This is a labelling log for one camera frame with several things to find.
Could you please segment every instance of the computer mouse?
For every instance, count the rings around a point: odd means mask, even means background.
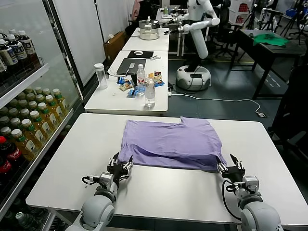
[[[143,52],[142,52],[142,51],[135,51],[134,54],[135,54],[135,55],[142,55]]]

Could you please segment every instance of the purple shirt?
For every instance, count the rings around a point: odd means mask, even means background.
[[[181,123],[128,120],[119,161],[133,155],[137,165],[217,171],[221,141],[206,119],[181,117]]]

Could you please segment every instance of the laptop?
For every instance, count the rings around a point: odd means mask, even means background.
[[[142,64],[145,67],[145,59],[123,59],[120,67],[116,71],[117,75],[131,75],[137,73],[138,65]]]

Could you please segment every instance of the white table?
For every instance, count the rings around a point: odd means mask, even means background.
[[[127,119],[180,122],[179,118],[81,114],[37,181],[27,204],[61,211],[81,210],[97,185],[85,188],[81,178],[106,171],[120,151]],[[209,120],[231,165],[234,154],[256,175],[264,202],[276,208],[282,225],[308,225],[308,206],[290,172],[259,122]],[[209,223],[239,223],[225,209],[218,173],[135,165],[120,183],[115,214]],[[238,215],[236,197],[226,192],[230,210]]]
[[[116,75],[116,71],[120,67],[124,58],[127,58],[130,51],[120,51],[114,62],[112,63],[109,73]],[[117,77],[110,76],[107,80],[108,88],[100,89],[99,86],[92,94],[91,98],[85,106],[86,112],[105,113],[105,114],[121,114],[121,115],[160,115],[168,110],[168,52],[154,51],[154,55],[161,58],[156,60],[147,59],[145,63],[145,73],[153,73],[154,71],[162,72],[163,86],[155,88],[155,106],[152,108],[145,107],[145,96],[137,96],[136,98],[128,98],[128,91],[119,89],[116,84]]]
[[[143,40],[140,37],[130,37],[122,50],[127,51],[168,51],[169,35],[160,35],[155,40]]]
[[[169,35],[164,35],[165,31],[169,31],[169,28],[159,28],[158,29],[158,34],[159,36],[167,36],[169,37]],[[139,27],[137,27],[134,31],[134,33],[132,34],[132,36],[134,37],[140,37],[140,32],[139,32]]]

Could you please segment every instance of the black table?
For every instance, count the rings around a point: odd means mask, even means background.
[[[294,43],[292,41],[289,41],[285,47],[272,46],[263,43],[259,43],[253,46],[254,39],[249,37],[250,33],[252,33],[254,36],[257,36],[260,34],[271,34],[272,32],[266,30],[237,31],[236,34],[237,44],[235,47],[234,55],[232,56],[231,59],[230,69],[232,69],[234,66],[252,66],[251,71],[254,71],[256,65],[259,64],[264,69],[264,73],[256,88],[256,91],[252,99],[256,99],[257,97],[282,96],[278,94],[259,94],[259,92],[270,70],[285,82],[285,80],[271,68],[276,58],[278,57],[294,58],[295,59],[294,66],[297,66],[299,57],[305,54],[305,49],[301,48],[297,43]],[[244,50],[244,52],[246,52],[255,61],[253,65],[233,65],[239,47],[241,47]]]

